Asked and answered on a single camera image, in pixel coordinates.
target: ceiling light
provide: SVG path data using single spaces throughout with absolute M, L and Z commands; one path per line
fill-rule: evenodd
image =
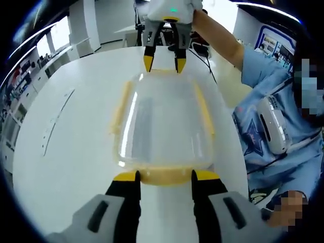
M 275 8 L 272 8 L 272 7 L 268 7 L 268 6 L 264 6 L 264 5 L 261 5 L 261 4 L 252 4 L 252 3 L 240 3 L 240 2 L 233 2 L 235 3 L 236 5 L 247 5 L 247 6 L 253 6 L 253 7 L 259 7 L 259 8 L 263 8 L 263 9 L 268 9 L 268 10 L 271 10 L 271 11 L 274 11 L 274 12 L 277 12 L 279 14 L 282 14 L 282 15 L 285 15 L 295 21 L 297 21 L 298 23 L 301 24 L 301 22 L 294 16 L 290 15 L 290 14 L 287 14 L 285 13 L 284 11 L 281 11 L 281 10 L 278 10 L 278 9 L 275 9 Z
M 47 29 L 53 27 L 53 26 L 56 25 L 56 24 L 57 24 L 57 22 L 54 23 L 54 24 L 50 24 L 50 25 L 46 26 L 45 28 L 43 28 L 43 29 L 37 31 L 35 34 L 33 34 L 31 37 L 29 37 L 27 40 L 25 40 L 22 44 L 20 44 L 19 47 L 17 47 L 17 49 L 13 51 L 13 53 L 8 57 L 7 60 L 9 60 L 9 59 L 12 57 L 12 55 L 14 55 L 14 54 L 16 53 L 16 51 L 18 51 L 18 50 L 19 50 L 23 45 L 25 45 L 27 42 L 29 42 L 31 39 L 33 39 L 36 35 L 39 35 L 39 34 L 42 33 L 43 31 L 45 31 L 45 30 L 47 30 Z
M 10 70 L 10 72 L 7 74 L 7 76 L 6 76 L 5 79 L 3 80 L 2 84 L 0 85 L 0 88 L 2 87 L 2 85 L 4 85 L 6 79 L 9 77 L 9 75 L 12 73 L 12 71 L 15 70 L 15 68 L 20 64 L 20 62 L 21 62 L 22 60 L 24 60 L 24 58 L 25 58 L 26 56 L 28 56 L 28 54 L 31 53 L 32 50 L 34 50 L 35 48 L 36 48 L 36 46 L 34 46 L 33 48 L 31 48 L 28 52 L 26 52 L 25 55 L 23 55 L 23 56 L 19 59 L 19 61 L 14 65 L 14 67 Z

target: clear plastic container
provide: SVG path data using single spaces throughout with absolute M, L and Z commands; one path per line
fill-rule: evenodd
M 214 160 L 214 127 L 194 80 L 174 71 L 141 73 L 125 84 L 113 122 L 113 154 L 153 185 L 184 183 Z

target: blue shirt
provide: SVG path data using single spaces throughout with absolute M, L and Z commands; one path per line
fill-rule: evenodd
M 273 59 L 245 48 L 241 79 L 243 84 L 253 89 L 235 108 L 233 119 L 238 129 L 248 172 L 274 161 L 279 156 L 272 154 L 267 145 L 256 106 L 268 92 L 289 77 L 287 70 L 280 67 Z M 293 144 L 319 131 L 299 114 L 291 84 L 274 94 L 274 97 L 286 119 L 287 131 Z M 249 189 L 278 185 L 277 195 L 295 190 L 304 193 L 309 199 L 320 177 L 321 147 L 322 136 L 320 135 L 310 144 L 292 151 L 266 169 L 249 174 Z

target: window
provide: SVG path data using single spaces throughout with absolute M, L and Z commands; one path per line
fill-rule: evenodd
M 70 29 L 67 22 L 67 16 L 52 27 L 51 35 L 55 51 L 70 43 Z
M 37 51 L 38 51 L 38 55 L 39 57 L 43 56 L 45 57 L 46 53 L 50 54 L 50 47 L 49 44 L 47 42 L 47 37 L 46 35 L 44 35 L 39 42 L 37 43 Z

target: white round table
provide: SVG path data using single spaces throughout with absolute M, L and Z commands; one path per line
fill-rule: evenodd
M 124 171 L 112 159 L 109 124 L 125 82 L 145 72 L 143 53 L 143 47 L 123 48 L 68 63 L 54 73 L 28 110 L 16 143 L 13 183 L 19 203 L 41 234 L 65 229 L 75 211 L 96 194 L 104 194 L 113 177 Z M 153 68 L 174 69 L 174 53 L 158 47 Z M 215 171 L 229 191 L 248 197 L 240 141 L 217 85 L 190 52 L 183 72 L 201 76 L 199 85 L 218 137 Z M 44 131 L 58 100 L 71 88 L 75 91 L 43 156 Z M 142 184 L 141 193 L 137 242 L 198 242 L 189 182 L 172 187 Z

